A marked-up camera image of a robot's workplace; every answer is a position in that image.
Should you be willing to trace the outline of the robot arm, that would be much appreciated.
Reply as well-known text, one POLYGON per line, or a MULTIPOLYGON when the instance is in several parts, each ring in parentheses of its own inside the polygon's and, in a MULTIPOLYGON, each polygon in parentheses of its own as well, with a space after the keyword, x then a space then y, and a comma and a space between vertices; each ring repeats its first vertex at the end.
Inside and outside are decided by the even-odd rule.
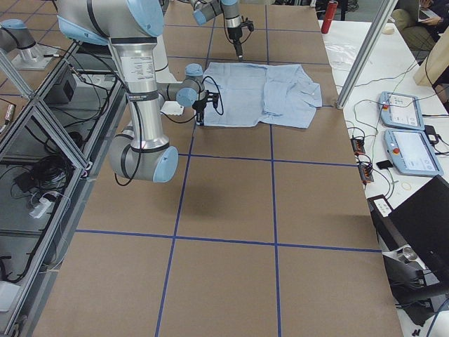
POLYGON ((70 39, 107 46, 126 90, 131 121, 109 148, 114 173, 129 180, 171 180, 178 150, 163 132, 161 106, 175 100, 202 117, 220 94, 206 90, 198 64, 186 67, 181 82, 157 81, 154 49, 164 28, 159 1, 59 1, 58 24, 70 39))
POLYGON ((227 41, 234 47, 237 60, 243 62, 243 44, 254 31, 254 23, 241 15, 239 1, 212 0, 212 1, 182 1, 193 8, 193 16, 198 25, 222 16, 224 34, 227 41))

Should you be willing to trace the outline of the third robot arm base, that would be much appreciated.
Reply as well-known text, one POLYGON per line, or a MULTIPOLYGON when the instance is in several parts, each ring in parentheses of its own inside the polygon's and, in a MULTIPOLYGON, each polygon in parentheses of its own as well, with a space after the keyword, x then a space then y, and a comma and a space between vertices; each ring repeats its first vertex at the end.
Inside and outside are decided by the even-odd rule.
POLYGON ((13 66, 18 70, 44 70, 58 56, 57 48, 39 45, 19 19, 1 21, 1 50, 6 54, 18 51, 12 59, 13 66))

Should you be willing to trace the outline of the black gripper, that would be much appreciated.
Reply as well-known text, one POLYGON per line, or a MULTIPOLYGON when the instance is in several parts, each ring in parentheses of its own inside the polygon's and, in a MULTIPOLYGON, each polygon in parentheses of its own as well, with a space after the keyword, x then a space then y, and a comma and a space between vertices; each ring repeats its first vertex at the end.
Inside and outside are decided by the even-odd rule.
POLYGON ((194 102, 192 108, 196 112, 196 124, 198 126, 204 125, 204 110, 208 103, 212 103, 214 108, 218 108, 218 103, 220 99, 219 93, 210 92, 205 90, 200 98, 194 102))
POLYGON ((243 60, 243 49, 240 39, 243 36, 244 27, 249 32, 252 32, 254 30, 253 21, 249 19, 226 19, 227 36, 234 44, 237 60, 243 60))

